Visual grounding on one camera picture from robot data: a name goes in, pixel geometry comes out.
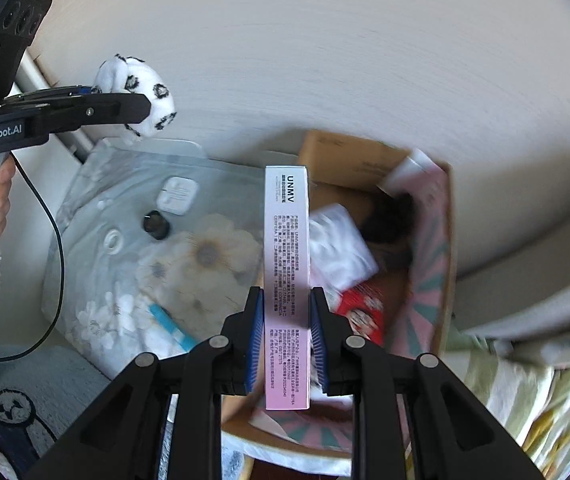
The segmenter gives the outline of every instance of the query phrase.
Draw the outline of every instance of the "black bottle cap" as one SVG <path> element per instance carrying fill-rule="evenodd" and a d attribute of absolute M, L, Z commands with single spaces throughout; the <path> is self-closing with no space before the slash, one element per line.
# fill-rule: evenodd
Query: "black bottle cap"
<path fill-rule="evenodd" d="M 170 224 L 158 211 L 150 211 L 143 217 L 143 229 L 156 240 L 164 240 L 169 235 Z"/>

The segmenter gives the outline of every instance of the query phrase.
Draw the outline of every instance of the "camera lens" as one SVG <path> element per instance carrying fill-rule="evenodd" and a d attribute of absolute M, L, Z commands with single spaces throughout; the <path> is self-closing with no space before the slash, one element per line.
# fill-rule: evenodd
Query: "camera lens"
<path fill-rule="evenodd" d="M 32 16 L 32 8 L 27 7 L 27 10 L 21 15 L 18 19 L 18 23 L 16 24 L 16 33 L 20 34 L 24 31 L 25 25 L 27 25 L 27 20 L 29 20 Z"/>
<path fill-rule="evenodd" d="M 18 12 L 18 9 L 20 8 L 21 8 L 21 2 L 14 2 L 12 4 L 12 6 L 8 10 L 8 13 L 3 19 L 3 28 L 8 28 L 11 25 L 12 21 L 14 21 L 14 17 Z"/>
<path fill-rule="evenodd" d="M 36 32 L 36 29 L 39 28 L 39 25 L 41 23 L 41 20 L 43 19 L 43 15 L 42 14 L 37 14 L 36 18 L 34 19 L 34 21 L 32 22 L 32 24 L 30 25 L 30 30 L 28 32 L 28 34 L 30 36 L 33 36 L 34 33 Z"/>

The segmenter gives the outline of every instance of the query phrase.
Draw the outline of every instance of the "cardboard box flap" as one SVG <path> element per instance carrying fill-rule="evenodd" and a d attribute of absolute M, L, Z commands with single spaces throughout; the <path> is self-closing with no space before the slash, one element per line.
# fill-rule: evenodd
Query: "cardboard box flap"
<path fill-rule="evenodd" d="M 313 182 L 369 191 L 410 153 L 377 140 L 309 131 L 299 153 Z"/>

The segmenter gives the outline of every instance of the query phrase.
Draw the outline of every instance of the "black cable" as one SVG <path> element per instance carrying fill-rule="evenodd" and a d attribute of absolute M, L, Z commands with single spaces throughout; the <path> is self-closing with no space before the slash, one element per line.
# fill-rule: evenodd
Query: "black cable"
<path fill-rule="evenodd" d="M 16 164 L 16 168 L 18 169 L 18 172 L 21 174 L 21 176 L 24 178 L 25 183 L 27 184 L 27 187 L 29 187 L 30 190 L 32 191 L 32 193 L 34 193 L 34 196 L 39 201 L 39 204 L 41 204 L 41 207 L 45 211 L 47 218 L 50 219 L 52 227 L 54 228 L 54 234 L 56 234 L 56 241 L 57 241 L 57 244 L 59 245 L 60 289 L 59 289 L 59 304 L 57 304 L 57 307 L 56 307 L 56 314 L 54 315 L 54 320 L 52 321 L 51 325 L 47 328 L 47 330 L 45 331 L 43 336 L 41 336 L 41 338 L 36 343 L 34 343 L 32 346 L 30 346 L 30 348 L 22 351 L 19 354 L 9 355 L 6 357 L 0 357 L 0 363 L 7 363 L 8 361 L 16 361 L 17 359 L 21 359 L 21 358 L 25 357 L 26 355 L 31 354 L 32 352 L 34 352 L 34 350 L 36 350 L 39 346 L 41 346 L 43 344 L 43 342 L 50 336 L 50 334 L 54 330 L 54 327 L 56 326 L 57 321 L 59 320 L 60 311 L 62 310 L 62 307 L 63 307 L 63 284 L 65 283 L 65 263 L 63 260 L 63 242 L 60 239 L 59 227 L 56 225 L 56 221 L 54 220 L 52 213 L 50 213 L 50 210 L 45 205 L 44 200 L 41 198 L 41 195 L 39 195 L 39 192 L 34 187 L 34 184 L 32 184 L 32 181 L 25 174 L 25 170 L 21 167 L 21 164 L 19 163 L 19 161 L 16 160 L 14 153 L 10 152 L 10 155 L 12 156 L 12 158 L 14 158 L 14 163 Z"/>

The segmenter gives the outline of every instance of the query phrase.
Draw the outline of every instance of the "transparent plastic sheet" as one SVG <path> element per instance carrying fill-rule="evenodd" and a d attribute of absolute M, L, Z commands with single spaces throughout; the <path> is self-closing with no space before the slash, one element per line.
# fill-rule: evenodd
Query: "transparent plastic sheet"
<path fill-rule="evenodd" d="M 142 219 L 157 209 L 171 176 L 196 181 L 199 192 L 185 215 L 163 214 L 171 233 L 157 241 Z M 152 303 L 197 341 L 219 333 L 259 272 L 264 185 L 258 168 L 98 144 L 57 214 L 66 258 L 57 330 L 109 378 L 142 351 L 164 358 L 188 350 L 156 322 Z M 59 272 L 52 244 L 42 302 L 48 320 Z"/>

